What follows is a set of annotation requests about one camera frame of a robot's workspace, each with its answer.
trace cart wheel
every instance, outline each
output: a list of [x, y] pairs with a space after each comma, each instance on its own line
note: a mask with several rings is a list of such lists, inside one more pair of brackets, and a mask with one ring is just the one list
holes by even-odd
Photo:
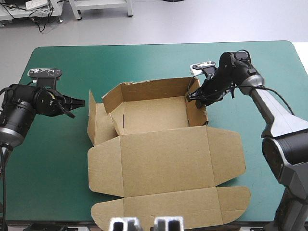
[[59, 23], [59, 24], [63, 23], [63, 19], [61, 19], [60, 17], [58, 17], [57, 23]]

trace metal bracket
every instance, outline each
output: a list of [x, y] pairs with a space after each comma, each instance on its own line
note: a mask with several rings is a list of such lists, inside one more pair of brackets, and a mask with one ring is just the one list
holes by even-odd
[[191, 65], [191, 75], [195, 77], [204, 74], [206, 79], [210, 80], [217, 69], [215, 65], [216, 63], [213, 61], [193, 64]]
[[143, 231], [138, 218], [111, 218], [109, 231]]
[[154, 231], [184, 231], [183, 217], [156, 217]]
[[34, 68], [28, 71], [28, 76], [37, 83], [37, 87], [56, 89], [56, 81], [60, 79], [62, 71], [51, 68]]

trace cardboard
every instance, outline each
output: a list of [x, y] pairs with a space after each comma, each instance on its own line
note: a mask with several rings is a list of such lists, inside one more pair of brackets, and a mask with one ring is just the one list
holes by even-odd
[[122, 83], [96, 103], [89, 98], [89, 187], [123, 197], [91, 214], [108, 229], [112, 217], [183, 216], [185, 228], [221, 225], [247, 208], [246, 187], [216, 187], [246, 170], [238, 133], [203, 126], [205, 108], [187, 102], [192, 78]]
[[246, 187], [223, 187], [128, 197], [95, 204], [95, 223], [109, 228], [112, 217], [138, 217], [149, 231], [157, 216], [183, 216], [184, 228], [216, 226], [236, 220], [247, 209], [250, 191]]
[[95, 146], [117, 134], [204, 125], [205, 108], [186, 100], [187, 89], [198, 87], [199, 80], [191, 77], [121, 83], [103, 96], [103, 103], [90, 92], [88, 135]]

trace box lid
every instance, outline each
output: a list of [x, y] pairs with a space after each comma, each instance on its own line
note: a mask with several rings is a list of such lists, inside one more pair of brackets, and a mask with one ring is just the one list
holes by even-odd
[[95, 204], [95, 223], [108, 230], [112, 217], [138, 217], [144, 230], [150, 230], [157, 216], [183, 216], [184, 228], [229, 223], [247, 209], [250, 191], [246, 187], [210, 187], [180, 192], [123, 198]]
[[210, 188], [245, 172], [238, 133], [206, 126], [115, 137], [88, 151], [89, 187], [122, 197]]

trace gray floor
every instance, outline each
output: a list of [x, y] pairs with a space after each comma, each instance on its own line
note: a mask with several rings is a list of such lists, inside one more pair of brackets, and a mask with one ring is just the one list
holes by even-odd
[[65, 2], [64, 23], [44, 33], [31, 22], [0, 28], [0, 88], [18, 81], [39, 46], [308, 41], [307, 9], [308, 0], [136, 0], [133, 17], [105, 9], [85, 11], [76, 21]]

